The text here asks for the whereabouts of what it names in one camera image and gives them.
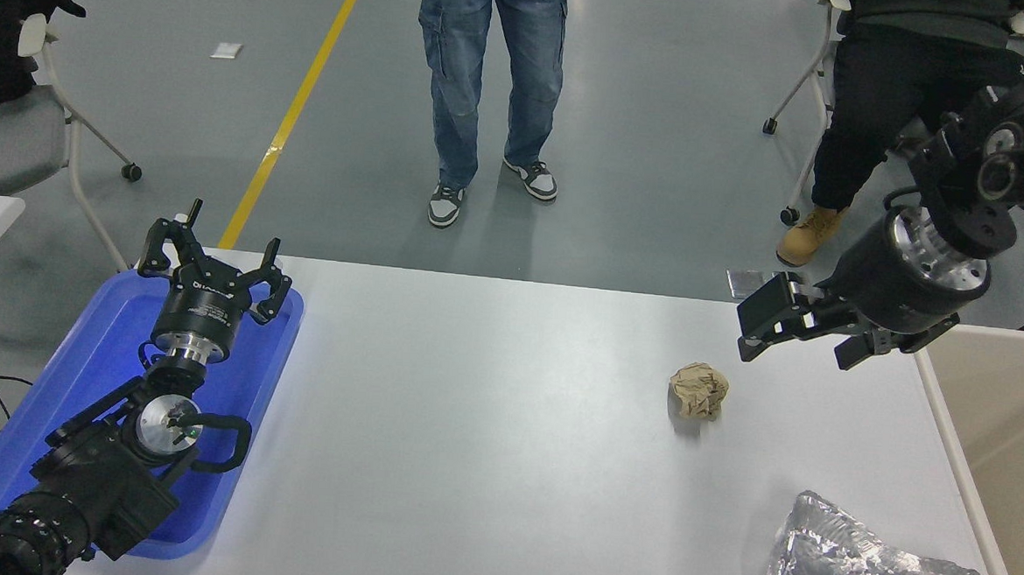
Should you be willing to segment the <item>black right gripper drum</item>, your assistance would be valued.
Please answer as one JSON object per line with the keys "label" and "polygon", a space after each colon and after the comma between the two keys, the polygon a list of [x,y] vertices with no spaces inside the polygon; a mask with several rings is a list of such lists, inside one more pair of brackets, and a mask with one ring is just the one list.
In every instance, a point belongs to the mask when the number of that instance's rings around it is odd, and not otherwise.
{"label": "black right gripper drum", "polygon": [[988,291],[989,262],[952,249],[926,213],[895,211],[838,259],[824,290],[883,330],[918,333]]}

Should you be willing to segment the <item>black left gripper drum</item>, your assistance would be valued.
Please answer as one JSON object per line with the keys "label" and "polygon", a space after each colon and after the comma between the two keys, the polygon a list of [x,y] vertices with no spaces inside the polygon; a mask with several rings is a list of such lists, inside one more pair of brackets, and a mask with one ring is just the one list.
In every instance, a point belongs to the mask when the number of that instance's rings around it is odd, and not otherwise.
{"label": "black left gripper drum", "polygon": [[213,289],[195,278],[169,277],[171,288],[151,340],[160,347],[169,347],[174,336],[190,334],[208,340],[216,349],[231,350],[240,331],[242,316],[252,303],[247,288]]}

